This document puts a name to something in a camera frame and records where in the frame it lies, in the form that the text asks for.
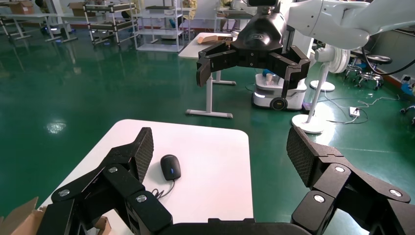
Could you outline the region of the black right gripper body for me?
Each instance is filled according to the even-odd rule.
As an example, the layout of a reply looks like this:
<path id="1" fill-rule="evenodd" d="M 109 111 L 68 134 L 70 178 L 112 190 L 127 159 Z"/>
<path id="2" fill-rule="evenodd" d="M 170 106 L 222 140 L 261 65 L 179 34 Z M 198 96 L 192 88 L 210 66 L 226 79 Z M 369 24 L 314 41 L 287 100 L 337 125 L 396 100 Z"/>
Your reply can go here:
<path id="1" fill-rule="evenodd" d="M 258 13 L 235 40 L 239 67 L 267 68 L 268 54 L 282 54 L 286 20 L 281 13 Z"/>

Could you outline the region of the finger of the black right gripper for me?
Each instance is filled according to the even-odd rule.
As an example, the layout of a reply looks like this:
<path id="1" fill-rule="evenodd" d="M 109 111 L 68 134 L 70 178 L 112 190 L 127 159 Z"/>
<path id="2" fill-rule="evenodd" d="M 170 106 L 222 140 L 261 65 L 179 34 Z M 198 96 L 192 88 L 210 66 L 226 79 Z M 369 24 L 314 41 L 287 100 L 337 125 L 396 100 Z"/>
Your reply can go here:
<path id="1" fill-rule="evenodd" d="M 229 44 L 218 42 L 198 52 L 196 62 L 196 83 L 203 87 L 212 72 L 236 67 L 239 64 L 238 49 L 235 41 Z"/>
<path id="2" fill-rule="evenodd" d="M 288 90 L 296 89 L 298 83 L 307 77 L 309 67 L 309 58 L 297 46 L 290 46 L 286 53 L 268 54 L 268 70 L 283 78 L 282 98 L 286 98 Z"/>

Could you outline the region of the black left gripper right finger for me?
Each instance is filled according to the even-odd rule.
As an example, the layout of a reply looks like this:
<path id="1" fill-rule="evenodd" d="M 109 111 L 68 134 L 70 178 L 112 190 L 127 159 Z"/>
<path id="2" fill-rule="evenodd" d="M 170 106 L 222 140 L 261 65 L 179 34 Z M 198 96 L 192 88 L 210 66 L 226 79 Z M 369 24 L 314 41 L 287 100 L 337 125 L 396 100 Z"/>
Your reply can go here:
<path id="1" fill-rule="evenodd" d="M 402 189 L 354 167 L 335 147 L 315 143 L 291 127 L 286 151 L 309 188 L 291 222 L 312 235 L 324 233 L 337 210 L 371 235 L 412 235 L 415 207 Z"/>

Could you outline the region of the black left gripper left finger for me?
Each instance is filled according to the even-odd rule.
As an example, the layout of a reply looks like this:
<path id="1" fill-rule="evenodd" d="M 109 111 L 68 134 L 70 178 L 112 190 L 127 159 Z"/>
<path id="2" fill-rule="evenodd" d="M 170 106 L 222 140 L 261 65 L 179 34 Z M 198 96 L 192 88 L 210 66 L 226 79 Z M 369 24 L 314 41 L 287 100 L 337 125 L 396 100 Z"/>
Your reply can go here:
<path id="1" fill-rule="evenodd" d="M 143 185 L 153 151 L 149 127 L 131 143 L 112 148 L 98 167 L 51 195 L 37 234 L 84 235 L 113 210 L 133 234 L 159 235 L 173 218 Z"/>

